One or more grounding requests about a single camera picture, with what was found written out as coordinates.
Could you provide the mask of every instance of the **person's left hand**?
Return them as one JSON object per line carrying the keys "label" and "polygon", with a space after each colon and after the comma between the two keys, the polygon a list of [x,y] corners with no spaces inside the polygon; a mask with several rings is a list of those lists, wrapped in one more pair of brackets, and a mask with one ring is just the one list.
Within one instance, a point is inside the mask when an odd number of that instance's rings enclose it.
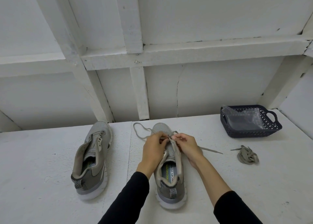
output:
{"label": "person's left hand", "polygon": [[142,172],[150,179],[159,162],[162,160],[165,145],[169,141],[168,135],[158,132],[147,138],[142,151],[142,161],[139,163],[136,171]]}

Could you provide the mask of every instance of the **white table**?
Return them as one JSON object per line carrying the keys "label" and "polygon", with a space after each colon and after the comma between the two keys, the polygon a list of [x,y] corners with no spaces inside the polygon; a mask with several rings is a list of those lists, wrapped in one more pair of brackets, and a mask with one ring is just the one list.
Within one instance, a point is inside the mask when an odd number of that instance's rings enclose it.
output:
{"label": "white table", "polygon": [[[142,121],[145,127],[164,122],[193,135],[218,172],[263,223],[313,223],[313,141],[279,111],[283,129],[266,138],[232,139],[219,115]],[[97,223],[142,157],[144,141],[132,122],[110,124],[114,140],[107,157],[109,182],[95,200],[76,197],[70,174],[76,149],[91,126],[18,131],[0,134],[0,223]],[[138,133],[148,132],[138,127]],[[237,160],[243,144],[252,148],[259,165]],[[155,181],[138,223],[218,223],[197,172],[183,156],[187,204],[163,210],[155,199]]]}

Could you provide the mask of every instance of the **basket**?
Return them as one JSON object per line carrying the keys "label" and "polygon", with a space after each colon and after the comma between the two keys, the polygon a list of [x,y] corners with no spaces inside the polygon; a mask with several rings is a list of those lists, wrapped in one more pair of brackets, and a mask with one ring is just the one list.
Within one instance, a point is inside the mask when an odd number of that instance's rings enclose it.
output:
{"label": "basket", "polygon": [[[246,109],[251,108],[259,108],[261,119],[263,121],[263,125],[266,129],[257,129],[257,130],[235,130],[229,126],[227,118],[225,114],[222,112],[221,107],[221,122],[227,132],[227,134],[232,138],[258,138],[258,137],[267,137],[280,129],[282,129],[282,125],[278,122],[277,115],[273,111],[267,110],[265,107],[261,105],[240,105],[240,106],[229,106],[230,108],[241,112]],[[267,116],[267,113],[271,113],[275,117],[275,122]]]}

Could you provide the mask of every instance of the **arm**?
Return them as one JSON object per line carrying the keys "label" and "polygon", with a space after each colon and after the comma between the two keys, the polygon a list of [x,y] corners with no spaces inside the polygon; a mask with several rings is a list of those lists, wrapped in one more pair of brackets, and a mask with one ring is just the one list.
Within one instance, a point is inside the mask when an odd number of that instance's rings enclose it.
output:
{"label": "arm", "polygon": [[135,223],[138,220],[149,193],[149,179],[162,160],[165,145],[169,141],[161,141],[160,137],[167,135],[159,132],[147,138],[143,146],[142,161],[136,172],[101,218],[100,224]]}
{"label": "arm", "polygon": [[214,215],[220,223],[231,223],[236,216],[241,223],[261,223],[242,199],[230,189],[212,164],[203,156],[194,137],[180,133],[172,136],[190,164],[198,171],[209,198]]}

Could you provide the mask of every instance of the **sneaker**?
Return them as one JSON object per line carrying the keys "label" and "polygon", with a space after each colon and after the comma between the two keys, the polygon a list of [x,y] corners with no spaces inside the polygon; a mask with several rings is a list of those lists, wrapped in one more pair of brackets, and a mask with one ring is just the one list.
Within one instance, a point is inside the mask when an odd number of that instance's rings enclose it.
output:
{"label": "sneaker", "polygon": [[[152,133],[162,131],[171,137],[174,132],[165,124],[157,123]],[[184,183],[182,157],[174,140],[165,146],[164,157],[154,171],[157,183],[157,200],[165,209],[181,208],[187,200],[187,191]]]}
{"label": "sneaker", "polygon": [[96,198],[106,187],[105,158],[112,138],[110,126],[98,121],[91,127],[85,143],[78,148],[71,179],[81,200]]}

